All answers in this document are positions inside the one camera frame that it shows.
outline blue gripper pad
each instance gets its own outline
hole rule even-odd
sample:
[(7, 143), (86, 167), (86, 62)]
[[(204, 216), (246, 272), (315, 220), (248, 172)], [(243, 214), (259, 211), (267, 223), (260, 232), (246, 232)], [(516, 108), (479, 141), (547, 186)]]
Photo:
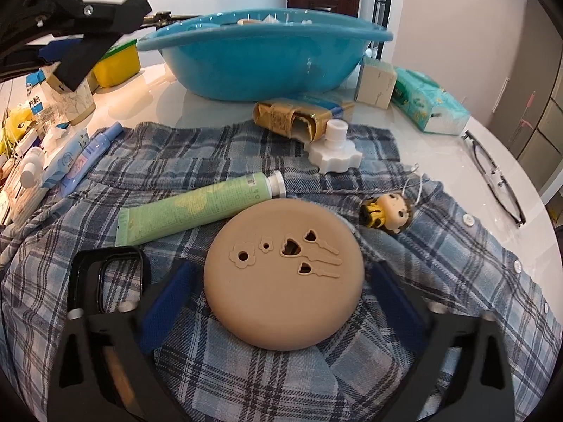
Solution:
[[(194, 286), (196, 266), (182, 263), (157, 286), (152, 287), (159, 293), (139, 322), (139, 336), (137, 343), (143, 354), (149, 354), (159, 348), (174, 325), (174, 320), (183, 306), (186, 306)], [(148, 290), (148, 302), (151, 293)]]
[(427, 345), (427, 320), (409, 300), (398, 277), (392, 274), (392, 269), (385, 262), (371, 264), (367, 270), (373, 294), (385, 313), (387, 323), (406, 349), (420, 354)]

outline green tube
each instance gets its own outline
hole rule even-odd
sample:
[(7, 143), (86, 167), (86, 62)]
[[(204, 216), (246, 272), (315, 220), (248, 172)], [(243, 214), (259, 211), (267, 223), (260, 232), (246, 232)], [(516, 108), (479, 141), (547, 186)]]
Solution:
[(238, 214), (284, 197), (282, 174), (254, 173), (137, 207), (123, 207), (117, 218), (116, 246), (135, 246)]

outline toy figurine keychain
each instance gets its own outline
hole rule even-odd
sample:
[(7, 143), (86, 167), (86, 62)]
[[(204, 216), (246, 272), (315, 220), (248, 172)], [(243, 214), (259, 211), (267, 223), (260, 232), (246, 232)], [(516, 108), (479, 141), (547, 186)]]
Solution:
[(422, 195), (422, 175), (417, 173), (418, 169), (418, 164), (412, 167), (401, 193), (385, 193), (378, 198), (364, 201), (360, 209), (360, 223), (370, 228), (384, 228), (385, 231), (392, 234), (400, 233), (413, 214), (410, 202), (405, 198), (405, 190), (413, 174), (420, 178), (415, 206)]

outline yellow container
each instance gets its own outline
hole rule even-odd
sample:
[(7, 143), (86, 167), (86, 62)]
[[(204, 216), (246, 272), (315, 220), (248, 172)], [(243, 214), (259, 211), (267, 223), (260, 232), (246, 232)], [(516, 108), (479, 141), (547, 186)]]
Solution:
[(137, 40), (112, 47), (92, 71), (101, 87), (113, 87), (127, 81), (141, 70)]

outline figurine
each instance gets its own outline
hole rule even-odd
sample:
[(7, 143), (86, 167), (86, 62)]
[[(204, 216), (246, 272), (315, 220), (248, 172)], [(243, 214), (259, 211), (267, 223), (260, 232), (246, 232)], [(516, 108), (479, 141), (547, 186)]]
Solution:
[(399, 233), (410, 218), (410, 207), (399, 193), (386, 193), (376, 200), (370, 198), (361, 206), (360, 223), (381, 228), (392, 233)]

